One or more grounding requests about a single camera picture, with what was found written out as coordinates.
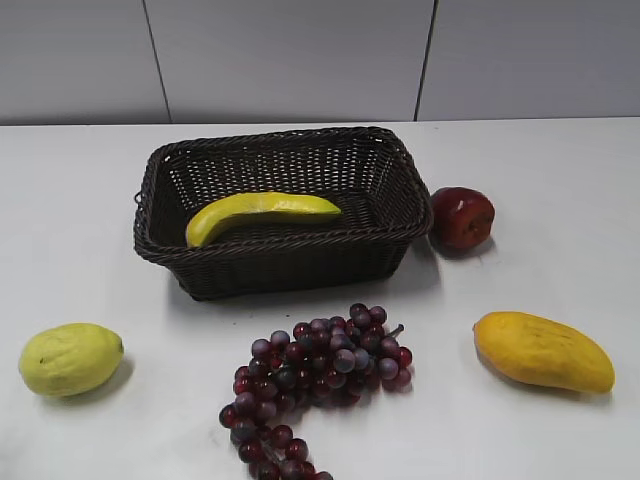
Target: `basket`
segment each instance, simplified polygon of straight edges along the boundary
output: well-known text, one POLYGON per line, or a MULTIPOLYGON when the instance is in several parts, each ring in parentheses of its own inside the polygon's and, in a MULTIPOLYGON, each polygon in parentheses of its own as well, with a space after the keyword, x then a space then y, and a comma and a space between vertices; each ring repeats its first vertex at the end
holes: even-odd
POLYGON ((433 214, 413 159, 390 130, 293 130, 165 145, 136 195, 135 251, 175 275, 195 300, 309 289, 389 277, 433 214), (327 198, 322 225, 252 225, 187 247, 202 207, 240 192, 327 198))

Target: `lemon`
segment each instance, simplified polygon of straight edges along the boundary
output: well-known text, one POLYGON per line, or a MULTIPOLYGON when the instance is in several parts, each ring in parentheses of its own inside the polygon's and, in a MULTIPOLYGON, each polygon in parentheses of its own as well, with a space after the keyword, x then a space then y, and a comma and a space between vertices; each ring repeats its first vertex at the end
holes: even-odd
POLYGON ((70 323, 33 337, 19 370, 33 392, 67 396, 91 390, 113 374, 124 354, 120 337, 91 323, 70 323))

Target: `red apple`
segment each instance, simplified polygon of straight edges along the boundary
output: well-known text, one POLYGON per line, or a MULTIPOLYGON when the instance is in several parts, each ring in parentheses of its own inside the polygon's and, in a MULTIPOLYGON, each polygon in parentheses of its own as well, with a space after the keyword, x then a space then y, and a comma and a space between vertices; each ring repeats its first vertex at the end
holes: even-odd
POLYGON ((482 193, 464 187, 441 188, 431 197, 431 234, 440 246, 468 250, 491 234, 496 211, 482 193))

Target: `table surface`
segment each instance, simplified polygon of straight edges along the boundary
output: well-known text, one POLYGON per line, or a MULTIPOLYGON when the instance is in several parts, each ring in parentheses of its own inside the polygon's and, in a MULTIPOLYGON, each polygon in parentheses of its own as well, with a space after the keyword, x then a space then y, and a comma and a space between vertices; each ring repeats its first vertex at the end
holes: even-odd
POLYGON ((640 476, 640 118, 379 124, 405 142, 431 191, 484 192, 493 243, 446 260, 413 245, 387 281, 196 303, 133 251, 133 196, 156 147, 316 125, 2 127, 0 478, 247 479, 218 424, 253 339, 350 303, 380 304, 414 351, 413 391, 294 424, 336 479, 631 479, 640 476), (471 327, 522 310, 595 338, 612 395, 506 383, 471 327), (86 321, 124 339, 102 388, 32 394, 26 341, 86 321))

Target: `wall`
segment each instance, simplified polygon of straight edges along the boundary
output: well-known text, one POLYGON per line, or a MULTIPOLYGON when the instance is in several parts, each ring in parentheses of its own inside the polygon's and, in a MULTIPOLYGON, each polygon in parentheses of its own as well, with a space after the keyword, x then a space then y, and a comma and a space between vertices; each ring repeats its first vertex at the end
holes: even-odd
POLYGON ((2 0, 0 125, 640 115, 637 0, 440 0, 420 96, 432 11, 2 0))

